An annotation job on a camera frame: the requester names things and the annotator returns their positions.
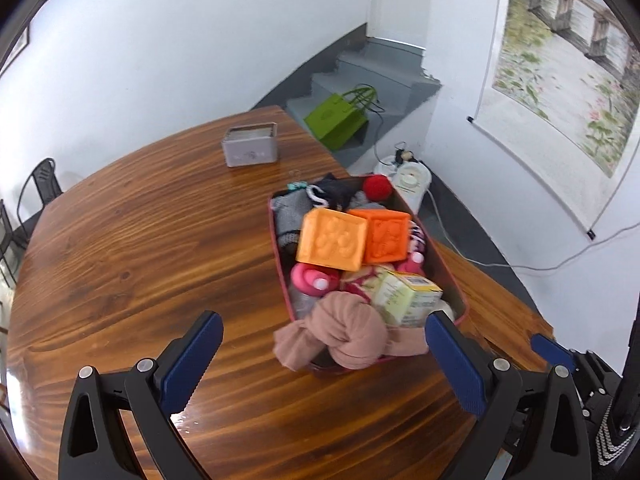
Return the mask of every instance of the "gray floor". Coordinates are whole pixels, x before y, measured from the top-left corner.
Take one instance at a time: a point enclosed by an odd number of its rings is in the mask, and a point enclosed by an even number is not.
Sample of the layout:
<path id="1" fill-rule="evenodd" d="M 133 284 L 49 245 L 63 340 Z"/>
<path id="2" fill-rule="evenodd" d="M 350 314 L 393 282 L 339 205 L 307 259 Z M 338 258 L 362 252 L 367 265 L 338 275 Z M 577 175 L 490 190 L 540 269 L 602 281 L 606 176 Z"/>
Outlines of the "gray floor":
<path id="1" fill-rule="evenodd" d="M 491 241 L 487 233 L 484 232 L 484 229 L 480 227 L 478 221 L 451 190 L 445 186 L 443 181 L 433 172 L 432 175 L 431 193 L 438 205 L 444 227 L 456 247 L 467 258 L 472 260 L 483 263 L 506 264 L 507 261 L 502 256 L 502 253 Z M 433 238 L 451 247 L 442 232 L 428 195 L 425 195 L 422 201 L 418 216 Z M 538 312 L 536 304 L 531 299 L 527 289 L 511 269 L 501 267 L 478 268 L 500 283 L 530 309 Z"/>

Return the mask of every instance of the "gray step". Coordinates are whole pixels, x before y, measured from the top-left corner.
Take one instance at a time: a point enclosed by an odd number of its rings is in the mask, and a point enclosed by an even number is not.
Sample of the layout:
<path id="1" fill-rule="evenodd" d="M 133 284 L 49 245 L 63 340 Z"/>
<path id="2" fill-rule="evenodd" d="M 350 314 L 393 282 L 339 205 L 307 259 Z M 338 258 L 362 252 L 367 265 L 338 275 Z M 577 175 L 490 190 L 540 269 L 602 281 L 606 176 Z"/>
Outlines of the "gray step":
<path id="1" fill-rule="evenodd" d="M 369 38 L 362 55 L 419 74 L 421 73 L 423 52 L 423 49 L 416 46 Z"/>
<path id="2" fill-rule="evenodd" d="M 311 133 L 311 130 L 305 123 L 305 117 L 308 116 L 320 103 L 316 97 L 299 97 L 297 99 L 289 99 L 285 111 L 289 114 L 300 126 L 306 131 Z"/>
<path id="3" fill-rule="evenodd" d="M 410 113 L 440 89 L 437 79 L 399 66 L 345 52 L 338 58 L 338 74 L 352 81 L 370 84 L 385 100 L 404 113 Z"/>
<path id="4" fill-rule="evenodd" d="M 407 108 L 411 89 L 398 83 L 369 73 L 367 77 L 352 75 L 347 71 L 329 74 L 316 73 L 311 78 L 311 93 L 318 98 L 327 99 L 331 94 L 343 94 L 359 84 L 370 84 L 376 88 L 380 106 L 390 113 L 404 114 Z"/>

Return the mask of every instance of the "blue gripper pad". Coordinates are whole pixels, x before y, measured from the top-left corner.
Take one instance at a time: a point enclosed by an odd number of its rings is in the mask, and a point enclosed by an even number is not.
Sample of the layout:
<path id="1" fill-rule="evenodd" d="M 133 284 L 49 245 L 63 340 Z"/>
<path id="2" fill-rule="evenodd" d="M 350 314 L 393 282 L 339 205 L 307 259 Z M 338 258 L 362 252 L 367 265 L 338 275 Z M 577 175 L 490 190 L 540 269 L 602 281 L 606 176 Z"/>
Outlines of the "blue gripper pad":
<path id="1" fill-rule="evenodd" d="M 531 336 L 531 349 L 550 365 L 563 365 L 571 373 L 575 372 L 574 356 L 571 352 L 542 334 Z"/>
<path id="2" fill-rule="evenodd" d="M 462 408 L 480 418 L 486 409 L 485 379 L 490 380 L 491 373 L 488 367 L 482 370 L 474 366 L 462 348 L 466 338 L 443 312 L 427 318 L 424 335 Z"/>
<path id="3" fill-rule="evenodd" d="M 158 405 L 166 416 L 185 409 L 218 351 L 222 336 L 222 318 L 206 310 L 184 336 L 171 341 L 160 354 L 154 384 Z"/>

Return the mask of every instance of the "screw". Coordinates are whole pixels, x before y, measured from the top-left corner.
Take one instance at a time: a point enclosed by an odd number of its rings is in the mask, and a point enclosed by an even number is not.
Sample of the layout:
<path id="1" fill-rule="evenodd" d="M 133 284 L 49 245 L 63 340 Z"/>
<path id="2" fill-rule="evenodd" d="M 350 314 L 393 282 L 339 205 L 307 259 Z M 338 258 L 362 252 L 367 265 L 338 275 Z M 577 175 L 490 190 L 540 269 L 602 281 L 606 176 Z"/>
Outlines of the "screw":
<path id="1" fill-rule="evenodd" d="M 151 359 L 142 359 L 138 361 L 136 368 L 139 372 L 148 372 L 154 367 L 154 362 Z"/>
<path id="2" fill-rule="evenodd" d="M 494 368 L 496 370 L 500 370 L 501 372 L 506 372 L 509 368 L 511 368 L 511 365 L 509 364 L 507 359 L 502 359 L 500 357 L 494 361 Z"/>
<path id="3" fill-rule="evenodd" d="M 82 368 L 80 368 L 80 371 L 78 372 L 78 377 L 80 377 L 81 379 L 86 379 L 92 373 L 94 373 L 93 368 L 91 368 L 90 366 L 83 366 Z"/>
<path id="4" fill-rule="evenodd" d="M 565 366 L 558 365 L 555 370 L 556 375 L 562 377 L 563 379 L 569 376 L 569 370 Z"/>

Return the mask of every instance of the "red ball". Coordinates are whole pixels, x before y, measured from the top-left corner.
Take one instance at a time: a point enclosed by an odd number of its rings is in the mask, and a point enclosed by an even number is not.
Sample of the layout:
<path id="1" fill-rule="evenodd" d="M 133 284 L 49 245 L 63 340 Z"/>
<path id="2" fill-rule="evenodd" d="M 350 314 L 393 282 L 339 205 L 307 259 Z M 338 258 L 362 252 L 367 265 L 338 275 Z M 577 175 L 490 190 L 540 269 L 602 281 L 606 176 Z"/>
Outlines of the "red ball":
<path id="1" fill-rule="evenodd" d="M 369 200 L 380 202 L 389 198 L 394 188 L 386 176 L 371 175 L 365 179 L 362 190 Z"/>

